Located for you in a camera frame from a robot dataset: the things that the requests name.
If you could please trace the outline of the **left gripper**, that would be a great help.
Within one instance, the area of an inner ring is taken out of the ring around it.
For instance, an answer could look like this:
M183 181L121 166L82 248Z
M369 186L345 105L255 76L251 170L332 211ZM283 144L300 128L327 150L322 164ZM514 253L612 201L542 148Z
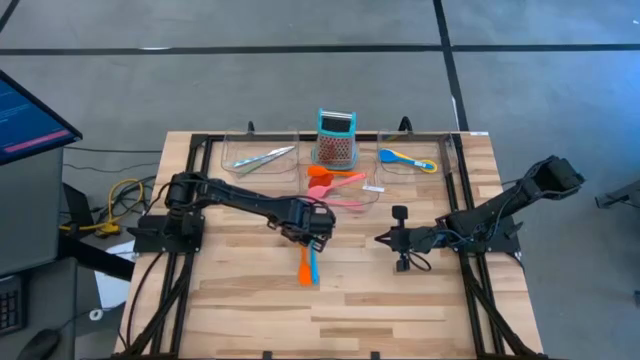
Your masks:
M332 237L336 216L329 206L307 197L289 197L276 202L276 224L287 238L299 238L298 242L322 252Z

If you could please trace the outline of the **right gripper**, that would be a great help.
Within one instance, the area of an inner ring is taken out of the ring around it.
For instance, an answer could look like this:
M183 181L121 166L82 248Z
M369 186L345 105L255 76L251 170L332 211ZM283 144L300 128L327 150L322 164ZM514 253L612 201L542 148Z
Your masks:
M399 253L396 271L407 272L411 266L424 272L431 271L431 264L421 254L428 254L439 242L445 239L444 235L439 234L436 228L431 227L407 228L405 226L405 221L408 219L406 206L394 205L393 218L397 221L397 225L376 236L376 242Z

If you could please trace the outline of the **blue silicone spatula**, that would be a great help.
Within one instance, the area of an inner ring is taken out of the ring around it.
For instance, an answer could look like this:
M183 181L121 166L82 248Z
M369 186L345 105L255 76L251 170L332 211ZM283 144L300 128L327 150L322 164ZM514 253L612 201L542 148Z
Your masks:
M319 268L318 268L318 263L317 263L317 253L316 250L314 249L314 245L315 243L311 243L309 246L309 250L310 250L310 266L311 266L311 279L312 279L312 284L313 285L318 285L320 282L319 279Z

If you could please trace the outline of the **orange silicone spatula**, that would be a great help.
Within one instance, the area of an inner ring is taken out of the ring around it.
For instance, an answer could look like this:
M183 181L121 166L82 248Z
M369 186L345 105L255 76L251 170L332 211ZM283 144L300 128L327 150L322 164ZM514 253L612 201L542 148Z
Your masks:
M325 175L337 175L343 177L358 176L358 172L329 170L320 165L312 165L307 169L307 174L311 177L321 177Z
M309 256L307 254L307 248L300 247L300 262L298 267L298 282L301 286L312 286L312 269L308 262Z

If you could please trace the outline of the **yellow silicone spoon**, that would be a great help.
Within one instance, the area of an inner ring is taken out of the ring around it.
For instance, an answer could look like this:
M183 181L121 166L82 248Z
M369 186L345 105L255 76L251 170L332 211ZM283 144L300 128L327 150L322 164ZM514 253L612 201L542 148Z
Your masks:
M421 171L425 173L435 173L438 170L437 164L432 160L429 160L429 159L417 160L399 152L396 152L395 155L398 159L401 159L403 162L419 168Z

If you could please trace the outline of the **blue silicone spoon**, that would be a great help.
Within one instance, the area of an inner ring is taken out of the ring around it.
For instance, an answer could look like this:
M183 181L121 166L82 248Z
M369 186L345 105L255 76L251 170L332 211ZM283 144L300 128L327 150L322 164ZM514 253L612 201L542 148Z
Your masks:
M406 164L421 168L423 170L436 170L436 164L433 163L432 161L415 160L413 158L409 158L405 155L402 155L388 148L380 149L378 151L378 156L379 156L379 160L383 163L402 162L402 163L406 163Z

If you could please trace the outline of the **green-handled knife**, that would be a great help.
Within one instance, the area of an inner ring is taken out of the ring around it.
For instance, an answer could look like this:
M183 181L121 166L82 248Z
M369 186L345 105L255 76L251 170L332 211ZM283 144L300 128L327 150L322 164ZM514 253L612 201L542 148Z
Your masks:
M256 169L258 169L258 168L262 167L263 165L265 165L265 164L267 164L267 163L269 163L269 162L271 162L271 161L275 160L275 159L276 159L276 158L278 158L279 156L282 156L282 155L286 154L287 152L288 152L288 151L281 151L281 152L276 153L276 154L274 154L274 155L269 155L269 156L267 156L266 158L264 158L264 159L262 159L262 160L258 160L257 162L255 162L255 163L253 163L253 164L251 164L251 165L248 165L248 167L247 167L247 168L245 168L245 169L241 170L241 171L239 172L239 175L241 175L241 176L247 175L247 174L249 174L249 173L251 173L251 172L255 171Z

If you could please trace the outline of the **clear plastic bin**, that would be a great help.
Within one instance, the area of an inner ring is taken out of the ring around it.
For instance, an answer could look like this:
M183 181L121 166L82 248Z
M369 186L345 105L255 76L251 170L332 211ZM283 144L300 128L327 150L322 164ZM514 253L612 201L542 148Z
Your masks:
M384 184L436 184L451 172L452 139L448 133L406 133L380 131L377 134L378 151L388 148L417 160L429 159L438 170L425 173L419 168L402 163L383 163L379 160L380 180Z
M295 146L295 148L247 175L241 176L239 172L255 162L238 168L232 167L236 161L288 146ZM286 177L295 177L298 155L299 133L297 131L255 132L253 136L248 135L247 132L229 131L223 138L221 166L240 182L272 182L284 180Z
M322 172L317 172L317 168L319 165L309 156L299 159L299 192L302 195L307 195L314 186L329 186L321 200L336 212L366 212L379 200L381 188L377 179L377 162L373 157L359 156L350 170L325 167Z

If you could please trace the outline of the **white paper sheet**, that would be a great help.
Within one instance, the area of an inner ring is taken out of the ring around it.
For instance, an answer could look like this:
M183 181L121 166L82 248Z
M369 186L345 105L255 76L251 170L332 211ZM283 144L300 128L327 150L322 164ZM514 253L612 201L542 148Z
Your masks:
M135 262L137 257L133 240L107 248L106 252L132 262ZM126 301L129 280L121 280L98 271L95 271L94 275L102 308L114 308Z

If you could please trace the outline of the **black cart leg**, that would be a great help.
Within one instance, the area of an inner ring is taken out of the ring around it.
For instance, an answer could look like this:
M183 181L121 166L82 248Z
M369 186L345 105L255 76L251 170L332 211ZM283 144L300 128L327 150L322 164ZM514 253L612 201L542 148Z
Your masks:
M59 236L58 258L74 258L83 267L124 281L132 279L135 267L130 260L65 235Z

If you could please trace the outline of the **dark grey desk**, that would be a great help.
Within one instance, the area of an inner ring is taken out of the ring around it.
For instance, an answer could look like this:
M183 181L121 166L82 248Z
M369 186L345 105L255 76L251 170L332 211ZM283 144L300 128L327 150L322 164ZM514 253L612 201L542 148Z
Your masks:
M16 360L27 342L43 329L59 330L61 334L48 360L76 360L77 336L105 330L120 320L126 301L114 308L102 308L94 272L74 258L66 258L14 273L26 284L27 322L21 330L0 337L0 360ZM104 316L91 321L89 312L97 308L104 310Z

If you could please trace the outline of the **black computer mouse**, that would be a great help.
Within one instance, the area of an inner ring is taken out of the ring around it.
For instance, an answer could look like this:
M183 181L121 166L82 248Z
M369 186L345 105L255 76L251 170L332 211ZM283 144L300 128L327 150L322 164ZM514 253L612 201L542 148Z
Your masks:
M16 360L48 360L61 340L59 330L43 329L22 348Z

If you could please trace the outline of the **computer monitor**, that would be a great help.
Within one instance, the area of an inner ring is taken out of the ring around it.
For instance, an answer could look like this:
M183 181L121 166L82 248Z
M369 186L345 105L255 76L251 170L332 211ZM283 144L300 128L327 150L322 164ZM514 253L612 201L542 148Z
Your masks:
M83 139L83 134L0 70L0 166Z

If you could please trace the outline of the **black keyboard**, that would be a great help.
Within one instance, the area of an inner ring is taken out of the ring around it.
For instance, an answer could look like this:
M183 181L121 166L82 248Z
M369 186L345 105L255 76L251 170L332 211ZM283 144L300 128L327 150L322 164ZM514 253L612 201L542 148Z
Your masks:
M25 327L26 287L21 275L0 278L0 337Z

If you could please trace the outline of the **black metal table frame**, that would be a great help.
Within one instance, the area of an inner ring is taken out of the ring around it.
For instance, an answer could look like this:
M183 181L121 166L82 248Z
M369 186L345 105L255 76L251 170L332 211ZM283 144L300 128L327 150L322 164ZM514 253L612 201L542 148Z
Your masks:
M167 135L148 215L167 213L161 187L173 175L199 172L270 197L302 195L295 177L240 182L221 166L229 132ZM318 285L298 282L300 247L267 220L230 207L201 210L202 248L195 253L137 253L123 339L108 360L550 360L540 344L510 216L484 252L434 248L421 254L429 272L396 271L399 253L375 241L473 209L505 191L490 139L451 135L451 172L436 184L384 184L378 132L356 135L358 157L377 162L379 200L366 212L341 212L317 252Z

